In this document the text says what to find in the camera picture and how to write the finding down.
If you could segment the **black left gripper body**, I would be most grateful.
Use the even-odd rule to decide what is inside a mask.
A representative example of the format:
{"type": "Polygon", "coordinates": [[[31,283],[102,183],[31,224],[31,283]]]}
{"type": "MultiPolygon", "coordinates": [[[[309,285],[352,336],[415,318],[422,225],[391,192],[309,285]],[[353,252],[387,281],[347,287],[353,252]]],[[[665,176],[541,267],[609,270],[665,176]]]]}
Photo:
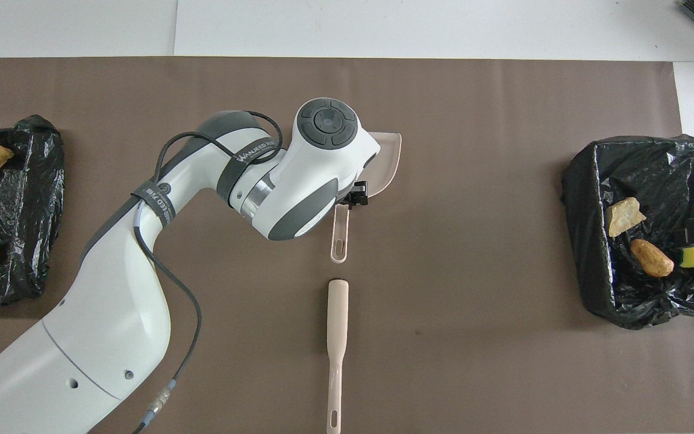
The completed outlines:
{"type": "Polygon", "coordinates": [[[355,206],[366,206],[368,203],[368,181],[356,181],[342,198],[342,205],[348,206],[349,209],[355,206]]]}

